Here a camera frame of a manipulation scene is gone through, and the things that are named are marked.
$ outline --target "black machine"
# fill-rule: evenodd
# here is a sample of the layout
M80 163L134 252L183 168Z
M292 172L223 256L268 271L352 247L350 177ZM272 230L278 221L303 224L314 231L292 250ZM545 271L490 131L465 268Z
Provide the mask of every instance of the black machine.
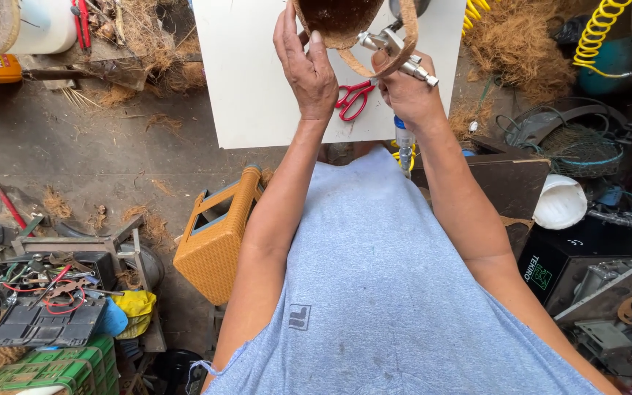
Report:
M588 267L632 259L632 229L586 217L575 226L531 230L518 270L550 316L572 305Z

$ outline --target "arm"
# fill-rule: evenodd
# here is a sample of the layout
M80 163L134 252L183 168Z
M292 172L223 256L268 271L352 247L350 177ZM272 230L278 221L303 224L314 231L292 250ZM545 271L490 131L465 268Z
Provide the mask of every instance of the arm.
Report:
M430 56L418 54L435 73ZM375 69L387 55L372 57ZM518 273L499 213L472 176L450 129L437 88L399 71L381 78L385 101L412 130L421 147L433 212L475 280L519 321L606 394L619 391L567 341Z
M286 256L299 225L318 150L338 100L338 84L317 31L304 53L291 2L275 26L275 48L299 103L301 120L270 186L253 209L238 255L230 302L212 367L225 368L235 350L268 325L285 282ZM215 378L209 375L203 391Z

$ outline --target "white table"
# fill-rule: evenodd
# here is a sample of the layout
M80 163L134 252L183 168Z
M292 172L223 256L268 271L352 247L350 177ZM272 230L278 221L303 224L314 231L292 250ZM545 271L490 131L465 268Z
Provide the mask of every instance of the white table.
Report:
M285 2L195 0L193 4L218 145L289 145L299 110L272 45L275 22L285 9ZM465 0L432 0L418 19L417 49L433 57L446 113L455 80L465 4ZM385 1L369 31L379 33L392 22L394 18ZM362 64L370 66L371 50L357 45L353 52ZM335 50L329 50L329 58L338 84L364 82L365 78L352 71ZM394 114L378 89L369 94L367 106L354 121L342 121L339 111L336 109L326 130L325 143L394 137Z

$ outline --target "concrete floor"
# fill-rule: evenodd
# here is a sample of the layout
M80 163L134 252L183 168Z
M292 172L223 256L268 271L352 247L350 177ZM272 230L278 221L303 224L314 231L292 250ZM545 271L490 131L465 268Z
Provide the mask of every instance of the concrete floor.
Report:
M485 82L466 82L469 69L462 56L454 102L479 99ZM512 115L513 92L496 95L494 113ZM157 125L146 130L146 117L124 118L156 112L182 120L179 136ZM116 108L80 110L38 82L0 86L0 185L22 214L40 209L44 188L53 186L75 213L67 223L87 233L93 232L86 221L96 205L108 209L104 233L120 224L125 209L147 204L179 236L202 189L216 191L237 180L249 163L275 169L285 150L220 149L207 91L163 99L142 94ZM166 181L173 196L157 189L153 179ZM0 222L13 225L1 203ZM207 347L208 302L173 269L172 256L163 255L166 277L158 292L166 342L201 354Z

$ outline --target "scissors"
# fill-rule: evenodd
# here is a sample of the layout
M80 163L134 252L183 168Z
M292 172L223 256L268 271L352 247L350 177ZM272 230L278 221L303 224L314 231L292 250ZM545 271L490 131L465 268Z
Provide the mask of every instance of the scissors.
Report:
M367 81L357 85L340 85L338 89L346 90L346 95L336 102L336 108L343 107L340 113L341 119L346 122L352 121L356 118L357 115L360 115L360 112L364 110L364 106L367 104L367 94L371 92L376 86L377 78L368 79ZM363 97L362 106L360 106L360 109L355 113L355 115L353 115L352 117L346 117L347 111L360 96Z

